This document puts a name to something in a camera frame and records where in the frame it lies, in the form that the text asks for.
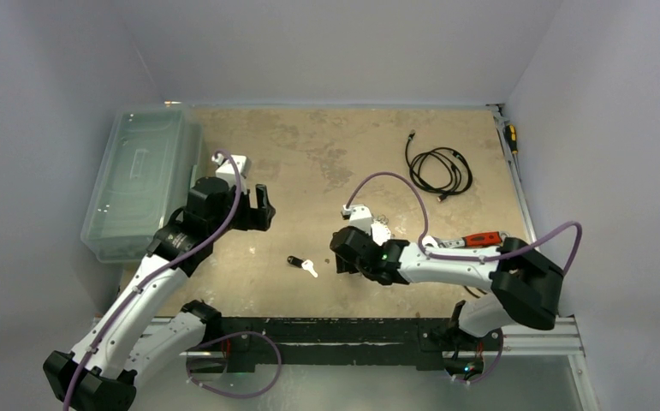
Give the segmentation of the silver key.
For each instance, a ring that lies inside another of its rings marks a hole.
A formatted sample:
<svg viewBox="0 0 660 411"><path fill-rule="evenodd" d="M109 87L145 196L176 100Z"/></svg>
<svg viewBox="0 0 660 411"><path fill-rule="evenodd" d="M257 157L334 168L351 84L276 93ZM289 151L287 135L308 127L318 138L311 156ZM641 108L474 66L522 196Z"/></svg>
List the silver key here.
<svg viewBox="0 0 660 411"><path fill-rule="evenodd" d="M300 268L310 273L314 278L318 278L318 273L315 271L314 263L310 259L303 260Z"/></svg>

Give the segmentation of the black key tag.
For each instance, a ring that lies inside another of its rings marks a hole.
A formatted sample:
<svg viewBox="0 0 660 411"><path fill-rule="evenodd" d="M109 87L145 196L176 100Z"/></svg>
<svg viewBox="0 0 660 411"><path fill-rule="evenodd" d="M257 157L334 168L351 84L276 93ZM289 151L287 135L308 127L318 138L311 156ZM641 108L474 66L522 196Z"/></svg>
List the black key tag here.
<svg viewBox="0 0 660 411"><path fill-rule="evenodd" d="M292 265L292 266L297 267L297 268L301 268L302 265L304 264L303 259L292 256L292 255L287 257L287 262L288 262L289 265Z"/></svg>

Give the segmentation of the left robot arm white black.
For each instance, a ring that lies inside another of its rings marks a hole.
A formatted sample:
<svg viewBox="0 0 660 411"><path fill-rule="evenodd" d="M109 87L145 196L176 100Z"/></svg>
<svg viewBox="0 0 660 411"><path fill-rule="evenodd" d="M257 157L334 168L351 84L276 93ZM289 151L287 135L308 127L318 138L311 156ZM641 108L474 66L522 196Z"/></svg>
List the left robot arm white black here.
<svg viewBox="0 0 660 411"><path fill-rule="evenodd" d="M249 192L235 182L203 177L153 236L128 286L109 311L69 352L52 352L45 376L64 409L127 410L138 388L172 357L189 348L215 348L222 314L202 301L185 304L160 331L143 333L159 308L194 274L228 230L266 231L276 214L264 184Z"/></svg>

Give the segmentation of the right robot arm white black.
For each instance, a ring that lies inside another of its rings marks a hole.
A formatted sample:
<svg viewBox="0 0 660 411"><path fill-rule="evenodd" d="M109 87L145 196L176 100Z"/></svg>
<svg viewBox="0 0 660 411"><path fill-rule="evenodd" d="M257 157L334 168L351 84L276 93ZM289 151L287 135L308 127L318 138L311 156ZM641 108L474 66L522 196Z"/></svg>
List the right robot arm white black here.
<svg viewBox="0 0 660 411"><path fill-rule="evenodd" d="M456 305L447 326L449 341L468 348L506 325L550 331L556 325L563 269L523 240L508 237L497 246L427 247L406 240L377 244L348 226L332 236L330 250L340 273L359 273L384 286L446 283L485 291Z"/></svg>

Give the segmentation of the clear plastic storage bin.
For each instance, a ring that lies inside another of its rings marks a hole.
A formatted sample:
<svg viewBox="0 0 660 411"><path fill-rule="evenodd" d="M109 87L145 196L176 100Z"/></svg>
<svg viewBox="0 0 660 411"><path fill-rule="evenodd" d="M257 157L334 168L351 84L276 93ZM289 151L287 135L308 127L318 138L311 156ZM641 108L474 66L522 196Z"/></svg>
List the clear plastic storage bin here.
<svg viewBox="0 0 660 411"><path fill-rule="evenodd" d="M103 264L140 260L204 174L202 127L180 106L121 110L80 233Z"/></svg>

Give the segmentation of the yellow black screwdriver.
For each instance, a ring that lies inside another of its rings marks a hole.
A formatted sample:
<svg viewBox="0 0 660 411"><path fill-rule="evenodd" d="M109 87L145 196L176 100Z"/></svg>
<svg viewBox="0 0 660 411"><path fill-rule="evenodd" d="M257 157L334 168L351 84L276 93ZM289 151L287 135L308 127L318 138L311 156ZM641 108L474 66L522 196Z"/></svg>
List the yellow black screwdriver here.
<svg viewBox="0 0 660 411"><path fill-rule="evenodd" d="M518 154L518 140L513 124L507 124L503 130L503 136L512 155Z"/></svg>

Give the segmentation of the red handled adjustable wrench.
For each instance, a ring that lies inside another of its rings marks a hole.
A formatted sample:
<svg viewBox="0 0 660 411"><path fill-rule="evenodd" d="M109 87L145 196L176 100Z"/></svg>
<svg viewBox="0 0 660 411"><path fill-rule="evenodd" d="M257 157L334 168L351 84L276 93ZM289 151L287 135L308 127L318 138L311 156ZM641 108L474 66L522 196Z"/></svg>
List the red handled adjustable wrench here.
<svg viewBox="0 0 660 411"><path fill-rule="evenodd" d="M420 243L432 248L478 248L499 246L509 236L505 231L487 231L465 235L454 239L441 239L433 235L424 236Z"/></svg>

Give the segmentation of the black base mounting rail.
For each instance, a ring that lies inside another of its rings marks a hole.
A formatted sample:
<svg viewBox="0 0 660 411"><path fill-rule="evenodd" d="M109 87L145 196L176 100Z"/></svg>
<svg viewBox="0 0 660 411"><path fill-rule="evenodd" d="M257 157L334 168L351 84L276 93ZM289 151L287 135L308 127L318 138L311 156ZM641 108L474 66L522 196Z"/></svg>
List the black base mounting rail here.
<svg viewBox="0 0 660 411"><path fill-rule="evenodd" d="M213 319L201 334L223 355L229 372L258 365L412 366L418 371L464 371L463 360L502 345L502 331L464 337L446 318Z"/></svg>

